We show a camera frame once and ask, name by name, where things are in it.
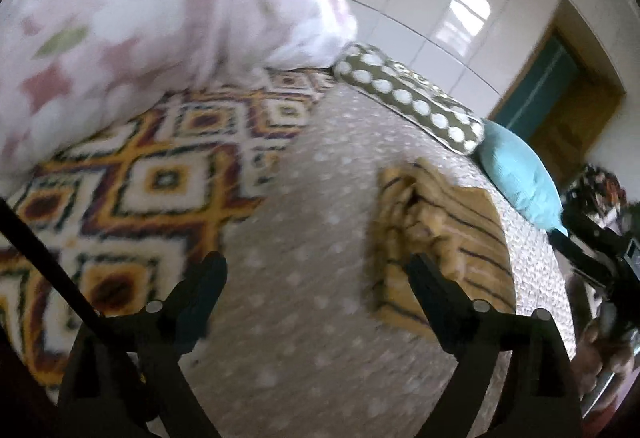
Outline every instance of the floral patterned fabric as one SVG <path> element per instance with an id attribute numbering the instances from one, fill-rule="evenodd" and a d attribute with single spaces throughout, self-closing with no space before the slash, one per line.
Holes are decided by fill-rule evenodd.
<path id="1" fill-rule="evenodd" d="M 264 68 L 332 65 L 356 32 L 345 0 L 3 0 L 0 24 L 2 195 L 169 89 L 257 89 Z"/>

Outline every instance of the yellow striped cloth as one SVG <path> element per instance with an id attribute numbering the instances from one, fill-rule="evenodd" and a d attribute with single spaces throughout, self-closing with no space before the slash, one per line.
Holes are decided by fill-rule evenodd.
<path id="1" fill-rule="evenodd" d="M 413 253 L 430 256 L 471 299 L 515 312 L 509 251 L 488 192 L 452 186 L 424 158 L 384 169 L 380 187 L 374 223 L 379 319 L 433 338 L 402 271 Z"/>

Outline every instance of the geometric patterned rug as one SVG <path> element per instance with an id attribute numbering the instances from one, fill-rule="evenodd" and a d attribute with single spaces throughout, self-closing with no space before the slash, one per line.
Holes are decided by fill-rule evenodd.
<path id="1" fill-rule="evenodd" d="M 265 88 L 172 92 L 35 171 L 9 200 L 105 315 L 164 299 L 264 200 L 278 156 L 334 81 L 275 72 Z M 55 396 L 79 319 L 0 236 L 0 323 Z"/>

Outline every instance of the teal door panel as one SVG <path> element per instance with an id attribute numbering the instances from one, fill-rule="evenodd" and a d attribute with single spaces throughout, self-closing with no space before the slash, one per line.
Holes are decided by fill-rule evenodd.
<path id="1" fill-rule="evenodd" d="M 552 36 L 498 111 L 495 122 L 522 140 L 529 140 L 578 73 L 578 64 L 561 41 Z"/>

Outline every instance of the bedspread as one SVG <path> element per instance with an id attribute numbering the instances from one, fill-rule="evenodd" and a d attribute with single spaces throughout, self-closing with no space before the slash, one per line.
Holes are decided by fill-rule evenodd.
<path id="1" fill-rule="evenodd" d="M 546 234 L 471 160 L 338 84 L 282 159 L 267 201 L 227 226 L 227 285 L 209 338 L 184 358 L 195 362 L 186 376 L 223 436 L 385 438 L 420 429 L 456 361 L 436 343 L 376 320 L 368 273 L 378 173 L 417 157 L 452 184 L 488 191 L 510 252 L 517 313 L 548 309 L 574 353 Z M 507 364 L 502 354 L 471 436 L 487 428 Z"/>

